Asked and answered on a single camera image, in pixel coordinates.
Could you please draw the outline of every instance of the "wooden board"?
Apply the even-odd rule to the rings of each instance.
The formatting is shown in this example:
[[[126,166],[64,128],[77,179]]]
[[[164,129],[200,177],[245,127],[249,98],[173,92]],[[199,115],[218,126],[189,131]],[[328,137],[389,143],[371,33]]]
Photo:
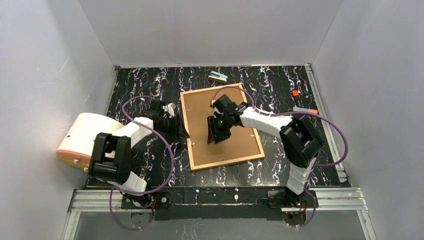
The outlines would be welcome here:
[[[227,86],[243,88],[240,83]],[[249,127],[233,126],[229,139],[217,144],[207,143],[207,118],[214,113],[210,108],[211,99],[220,88],[221,86],[217,86],[180,93],[184,124],[190,134],[187,147],[192,171],[265,157],[257,130]],[[245,93],[234,88],[221,90],[216,99],[224,94],[237,105],[247,102]]]

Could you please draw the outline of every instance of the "wooden frame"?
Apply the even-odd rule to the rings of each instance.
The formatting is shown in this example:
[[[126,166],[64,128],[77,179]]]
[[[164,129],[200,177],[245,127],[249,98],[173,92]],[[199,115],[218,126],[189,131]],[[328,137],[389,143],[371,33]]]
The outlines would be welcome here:
[[[235,87],[239,87],[241,89],[243,88],[241,83],[229,84],[227,86],[235,86]],[[185,102],[184,102],[185,96],[188,95],[188,94],[194,94],[194,93],[203,92],[203,91],[218,90],[220,88],[222,88],[222,86],[209,87],[209,88],[185,91],[185,92],[180,93],[184,124],[185,124],[186,130],[189,134],[190,134],[189,123],[188,123],[188,118],[187,118],[186,105],[185,105]],[[247,102],[245,93],[243,91],[240,91],[240,94],[241,94],[243,101]],[[244,156],[244,157],[239,157],[239,158],[233,158],[233,159],[228,159],[228,160],[222,160],[222,161],[217,161],[217,162],[213,162],[213,163],[200,164],[200,165],[195,165],[195,160],[194,160],[194,155],[193,155],[193,147],[195,147],[195,146],[192,146],[192,140],[190,138],[187,138],[187,148],[188,148],[188,156],[189,156],[189,160],[190,160],[191,170],[195,171],[195,170],[201,170],[201,169],[207,169],[207,168],[214,168],[214,167],[218,167],[218,166],[236,164],[236,163],[240,163],[240,162],[246,162],[246,161],[249,161],[249,160],[256,160],[256,159],[264,158],[265,157],[264,149],[263,149],[261,141],[259,139],[258,131],[254,128],[246,128],[246,129],[250,129],[250,131],[253,131],[254,139],[255,139],[257,147],[259,149],[259,154],[254,154],[254,155],[249,155],[249,156]]]

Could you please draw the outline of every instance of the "corkboard surface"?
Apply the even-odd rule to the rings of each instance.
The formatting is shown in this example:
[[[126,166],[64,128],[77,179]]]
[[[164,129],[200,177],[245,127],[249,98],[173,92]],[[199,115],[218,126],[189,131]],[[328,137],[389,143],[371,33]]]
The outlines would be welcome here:
[[[231,86],[242,88],[240,83],[231,84]],[[207,118],[214,112],[209,106],[219,88],[221,87],[181,92],[184,124],[190,134],[187,146],[192,171],[246,162],[265,156],[257,130],[249,127],[234,126],[231,128],[229,139],[217,144],[207,143]],[[237,105],[247,102],[245,93],[234,88],[221,90],[215,99],[223,94],[226,94]]]

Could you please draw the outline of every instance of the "white wall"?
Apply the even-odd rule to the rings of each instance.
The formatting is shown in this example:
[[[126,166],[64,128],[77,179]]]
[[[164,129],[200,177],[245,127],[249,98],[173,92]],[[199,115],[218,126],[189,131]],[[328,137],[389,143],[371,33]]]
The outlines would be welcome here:
[[[424,2],[345,0],[312,65],[377,238],[423,239]]]
[[[104,114],[114,68],[77,0],[0,2],[0,232],[60,239],[86,174],[55,151],[81,112]]]
[[[303,65],[343,0],[79,0],[114,65]]]

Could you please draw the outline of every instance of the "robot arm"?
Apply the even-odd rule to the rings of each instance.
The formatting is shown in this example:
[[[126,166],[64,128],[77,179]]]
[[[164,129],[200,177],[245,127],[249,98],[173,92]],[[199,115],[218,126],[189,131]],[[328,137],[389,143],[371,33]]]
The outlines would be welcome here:
[[[255,128],[271,134],[282,141],[287,159],[290,161],[290,176],[286,194],[295,205],[304,194],[323,139],[318,135],[306,116],[268,116],[255,111],[248,103],[236,105],[228,96],[223,95],[211,104],[214,116],[207,118],[208,144],[215,144],[231,136],[232,126]]]
[[[113,133],[99,133],[95,138],[88,174],[123,190],[144,192],[147,182],[131,171],[131,149],[152,131],[135,122],[168,138],[188,138],[181,116],[175,114],[174,109],[173,103],[166,105],[163,101],[152,100],[150,109],[142,117],[134,118],[133,122]]]

